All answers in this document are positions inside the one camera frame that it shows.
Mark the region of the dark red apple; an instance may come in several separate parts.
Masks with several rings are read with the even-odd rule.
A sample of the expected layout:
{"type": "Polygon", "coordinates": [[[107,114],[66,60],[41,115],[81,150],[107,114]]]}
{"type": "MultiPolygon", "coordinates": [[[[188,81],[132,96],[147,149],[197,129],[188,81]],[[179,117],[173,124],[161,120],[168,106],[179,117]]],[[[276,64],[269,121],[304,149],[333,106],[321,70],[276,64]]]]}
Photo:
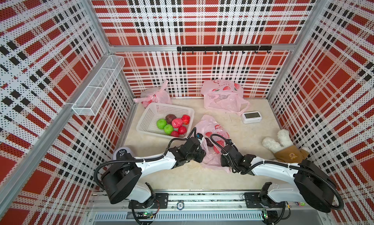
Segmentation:
{"type": "Polygon", "coordinates": [[[205,138],[205,140],[206,140],[206,144],[208,147],[214,147],[213,143],[211,142],[209,138],[205,138]]]}
{"type": "Polygon", "coordinates": [[[176,119],[176,116],[174,114],[168,114],[166,117],[165,117],[165,120],[168,124],[171,124],[172,121],[176,119]]]}

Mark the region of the pink plastic bag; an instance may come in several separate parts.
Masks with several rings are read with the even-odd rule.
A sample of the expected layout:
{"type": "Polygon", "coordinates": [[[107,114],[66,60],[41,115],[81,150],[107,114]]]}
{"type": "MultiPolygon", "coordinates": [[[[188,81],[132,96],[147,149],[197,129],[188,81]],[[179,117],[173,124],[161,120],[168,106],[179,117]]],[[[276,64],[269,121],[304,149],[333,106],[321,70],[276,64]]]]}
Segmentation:
{"type": "Polygon", "coordinates": [[[229,139],[229,133],[210,115],[204,115],[195,127],[197,133],[201,133],[204,136],[201,147],[206,152],[206,156],[201,163],[202,167],[213,170],[224,170],[226,173],[230,173],[229,167],[221,166],[221,149],[214,143],[214,147],[208,147],[205,140],[205,138],[210,139],[212,134],[218,134],[229,139]]]}
{"type": "Polygon", "coordinates": [[[151,103],[172,104],[168,93],[168,80],[165,80],[161,87],[154,87],[141,92],[140,98],[134,98],[133,101],[147,108],[151,103]]]}
{"type": "Polygon", "coordinates": [[[244,91],[240,84],[230,80],[208,80],[201,87],[204,97],[204,107],[207,110],[216,110],[242,115],[250,103],[244,99],[244,91]]]}

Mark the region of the pink red apple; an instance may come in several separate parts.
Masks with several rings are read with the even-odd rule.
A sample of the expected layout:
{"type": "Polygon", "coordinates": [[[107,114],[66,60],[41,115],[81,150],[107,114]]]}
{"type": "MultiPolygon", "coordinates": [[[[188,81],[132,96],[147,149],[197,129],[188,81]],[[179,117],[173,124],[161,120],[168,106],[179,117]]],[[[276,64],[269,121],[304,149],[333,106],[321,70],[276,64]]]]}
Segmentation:
{"type": "Polygon", "coordinates": [[[175,118],[172,120],[171,125],[173,128],[180,128],[184,124],[184,121],[181,118],[175,118]]]}

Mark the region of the green apple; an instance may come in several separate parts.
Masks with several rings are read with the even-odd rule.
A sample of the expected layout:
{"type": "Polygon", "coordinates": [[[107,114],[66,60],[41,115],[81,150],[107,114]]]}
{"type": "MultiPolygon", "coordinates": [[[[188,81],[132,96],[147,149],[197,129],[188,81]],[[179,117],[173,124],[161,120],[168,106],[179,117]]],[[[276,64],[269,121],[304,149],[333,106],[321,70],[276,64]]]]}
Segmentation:
{"type": "Polygon", "coordinates": [[[174,127],[171,124],[166,124],[163,130],[166,135],[171,135],[171,133],[174,131],[174,127]]]}
{"type": "Polygon", "coordinates": [[[164,126],[167,124],[165,119],[159,119],[156,123],[157,127],[163,130],[164,126]]]}

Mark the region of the white plastic basket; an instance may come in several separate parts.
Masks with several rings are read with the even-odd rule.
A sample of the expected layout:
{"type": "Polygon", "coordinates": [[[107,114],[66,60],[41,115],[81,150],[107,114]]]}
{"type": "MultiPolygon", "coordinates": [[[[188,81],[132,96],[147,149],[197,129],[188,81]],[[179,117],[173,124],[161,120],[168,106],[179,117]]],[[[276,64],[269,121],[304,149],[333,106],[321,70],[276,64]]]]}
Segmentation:
{"type": "Polygon", "coordinates": [[[151,103],[143,112],[136,130],[164,138],[186,137],[192,130],[194,109],[171,104],[151,103]]]}

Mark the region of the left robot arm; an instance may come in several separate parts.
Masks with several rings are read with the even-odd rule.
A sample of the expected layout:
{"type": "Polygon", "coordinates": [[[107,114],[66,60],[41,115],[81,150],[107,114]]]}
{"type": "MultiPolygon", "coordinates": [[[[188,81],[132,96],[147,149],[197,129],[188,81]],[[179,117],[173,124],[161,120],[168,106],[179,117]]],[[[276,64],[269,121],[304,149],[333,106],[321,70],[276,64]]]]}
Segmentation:
{"type": "Polygon", "coordinates": [[[165,152],[146,158],[135,158],[127,149],[119,150],[119,156],[100,164],[93,173],[93,180],[103,189],[111,204],[127,199],[150,208],[157,201],[149,183],[140,184],[142,177],[162,170],[171,170],[186,163],[201,163],[206,155],[201,143],[204,137],[198,133],[187,138],[173,138],[165,152]]]}

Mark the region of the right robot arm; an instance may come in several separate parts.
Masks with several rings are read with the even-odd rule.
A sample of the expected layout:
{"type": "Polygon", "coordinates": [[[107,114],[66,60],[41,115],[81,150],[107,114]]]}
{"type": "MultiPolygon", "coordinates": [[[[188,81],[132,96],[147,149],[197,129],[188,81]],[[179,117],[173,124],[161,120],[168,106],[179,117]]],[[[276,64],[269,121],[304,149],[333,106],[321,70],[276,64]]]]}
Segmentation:
{"type": "Polygon", "coordinates": [[[301,201],[312,208],[329,213],[343,210],[344,201],[337,185],[325,172],[309,160],[301,163],[270,161],[252,154],[242,155],[233,145],[219,146],[221,165],[241,175],[266,176],[286,182],[296,189],[301,201]]]}

